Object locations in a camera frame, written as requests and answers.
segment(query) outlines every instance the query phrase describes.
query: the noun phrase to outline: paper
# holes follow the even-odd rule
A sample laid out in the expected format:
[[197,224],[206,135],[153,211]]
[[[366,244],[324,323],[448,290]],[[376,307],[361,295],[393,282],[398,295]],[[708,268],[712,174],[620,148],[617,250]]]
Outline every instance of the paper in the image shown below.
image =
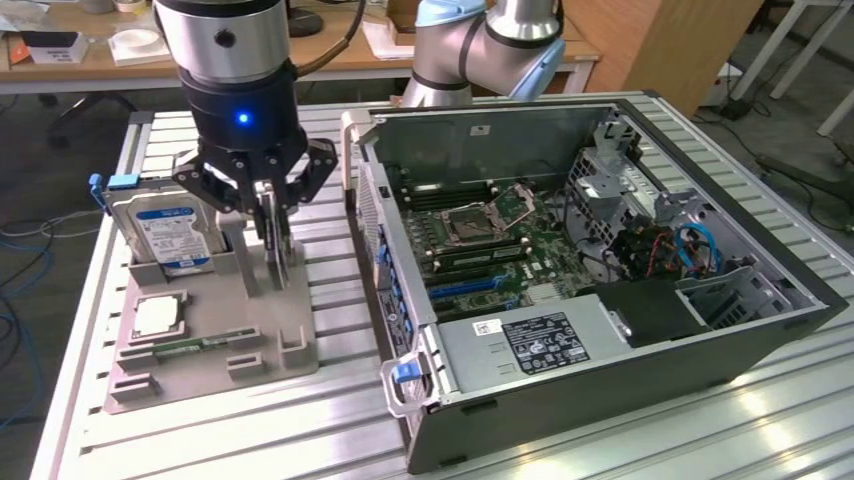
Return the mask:
[[416,56],[416,47],[396,45],[396,41],[385,23],[362,23],[362,31],[372,45],[372,52],[381,60],[402,60]]
[[0,31],[46,30],[50,5],[0,0]]

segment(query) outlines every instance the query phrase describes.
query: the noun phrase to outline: power supply label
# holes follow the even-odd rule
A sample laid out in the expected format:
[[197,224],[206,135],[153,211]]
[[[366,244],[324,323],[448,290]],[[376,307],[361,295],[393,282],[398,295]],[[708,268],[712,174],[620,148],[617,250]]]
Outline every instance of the power supply label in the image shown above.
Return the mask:
[[504,328],[520,367],[529,375],[590,360],[564,313],[506,323]]

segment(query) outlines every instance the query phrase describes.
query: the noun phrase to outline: blue led light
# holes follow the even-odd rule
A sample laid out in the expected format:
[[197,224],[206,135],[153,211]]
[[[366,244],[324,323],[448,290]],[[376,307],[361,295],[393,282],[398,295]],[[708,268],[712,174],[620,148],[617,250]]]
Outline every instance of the blue led light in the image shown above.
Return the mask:
[[237,115],[238,124],[249,126],[253,124],[253,115],[247,112],[238,112]]

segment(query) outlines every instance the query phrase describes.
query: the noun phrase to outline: sticker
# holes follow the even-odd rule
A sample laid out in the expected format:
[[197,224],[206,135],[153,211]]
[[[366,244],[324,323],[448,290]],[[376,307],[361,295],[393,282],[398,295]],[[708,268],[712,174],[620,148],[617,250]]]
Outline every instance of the sticker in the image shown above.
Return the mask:
[[564,313],[509,323],[504,329],[520,367],[529,375],[590,360]]
[[485,137],[490,134],[493,127],[490,125],[476,125],[472,127],[469,135],[473,137]]
[[149,210],[137,214],[149,246],[158,263],[171,268],[189,268],[211,258],[205,235],[194,230],[197,213],[190,207]]
[[502,319],[494,318],[493,320],[484,320],[482,322],[476,322],[472,324],[476,329],[476,335],[480,337],[484,335],[492,335],[494,333],[501,333],[502,331]]

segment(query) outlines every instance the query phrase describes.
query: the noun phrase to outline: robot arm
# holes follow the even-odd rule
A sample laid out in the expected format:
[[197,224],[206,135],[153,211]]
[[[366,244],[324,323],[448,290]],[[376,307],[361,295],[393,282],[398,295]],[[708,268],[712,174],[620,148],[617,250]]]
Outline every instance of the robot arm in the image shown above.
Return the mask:
[[[289,211],[312,201],[338,164],[333,142],[308,139],[300,125],[294,83],[348,47],[366,0],[342,41],[304,67],[290,59],[285,4],[285,0],[155,0],[199,130],[198,149],[185,155],[173,178],[221,212],[251,215],[269,249],[288,237]],[[305,153],[306,170],[289,182]],[[267,191],[257,191],[258,185]],[[265,207],[261,193],[273,200]],[[282,235],[275,235],[273,225]]]
[[424,0],[416,66],[404,106],[472,103],[472,84],[532,101],[554,77],[566,44],[556,0]]

